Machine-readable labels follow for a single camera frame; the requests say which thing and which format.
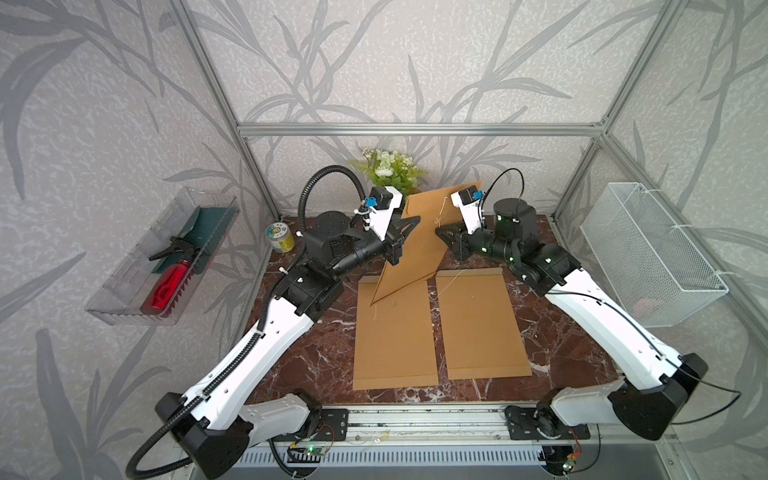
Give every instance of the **orange wire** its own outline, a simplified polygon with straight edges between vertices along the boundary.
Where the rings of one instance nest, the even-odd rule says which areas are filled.
[[[581,455],[581,443],[578,442],[578,438],[576,437],[576,433],[574,432],[574,430],[573,429],[568,429],[568,430],[570,430],[571,431],[571,435],[574,436],[574,440],[576,441],[576,446],[578,447],[578,452],[573,452],[572,453],[573,458],[576,459],[576,457]]]

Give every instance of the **black motor housing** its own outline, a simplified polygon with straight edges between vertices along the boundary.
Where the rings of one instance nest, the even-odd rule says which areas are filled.
[[[331,265],[335,259],[353,250],[355,239],[346,234],[350,218],[334,210],[315,218],[315,224],[304,232],[304,244],[310,258],[322,265]]]
[[[502,198],[493,204],[497,236],[525,242],[536,235],[536,209],[519,198]]]

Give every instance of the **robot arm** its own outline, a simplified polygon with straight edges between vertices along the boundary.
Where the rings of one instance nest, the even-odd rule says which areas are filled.
[[[328,171],[322,170],[313,182]],[[258,405],[244,405],[256,385],[274,363],[339,298],[344,287],[340,277],[358,265],[383,255],[392,265],[399,262],[402,245],[419,223],[419,217],[392,219],[402,194],[393,187],[374,187],[356,214],[364,229],[352,228],[341,212],[319,215],[303,232],[300,257],[270,288],[265,321],[253,326],[238,344],[201,381],[183,395],[166,394],[155,406],[164,426],[136,452],[126,467],[128,478],[150,478],[195,461],[208,478],[226,472],[246,448],[276,435],[298,432],[304,437],[318,428],[319,406],[308,398],[289,394]],[[138,462],[170,432],[189,458],[149,471]]]
[[[507,263],[523,282],[560,307],[611,356],[624,379],[605,386],[558,389],[539,403],[546,422],[623,423],[639,436],[656,440],[680,411],[707,372],[695,353],[681,356],[616,304],[589,273],[557,244],[542,244],[536,212],[523,200],[506,198],[494,205],[494,230],[482,227],[478,209],[482,192],[475,187],[453,198],[464,222],[435,233],[457,260],[480,254]]]

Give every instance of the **yellow label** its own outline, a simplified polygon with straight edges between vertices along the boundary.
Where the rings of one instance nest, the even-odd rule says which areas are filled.
[[[293,248],[293,235],[289,235],[284,240],[280,240],[277,242],[280,245],[280,249],[285,252],[290,252],[290,250]]]

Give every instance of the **cardboard sheet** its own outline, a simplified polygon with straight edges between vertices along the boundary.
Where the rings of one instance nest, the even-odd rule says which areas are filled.
[[[430,190],[408,197],[402,209],[402,217],[421,216],[419,225],[402,246],[400,263],[386,263],[372,301],[378,302],[406,285],[424,280],[435,274],[448,247],[435,235],[440,225],[461,221],[462,213],[451,202],[451,194],[472,185],[480,188],[481,182],[455,187]]]
[[[364,276],[357,296],[354,390],[437,385],[437,358],[426,280],[371,306],[378,276]]]
[[[449,379],[531,375],[501,268],[440,270],[435,281]]]

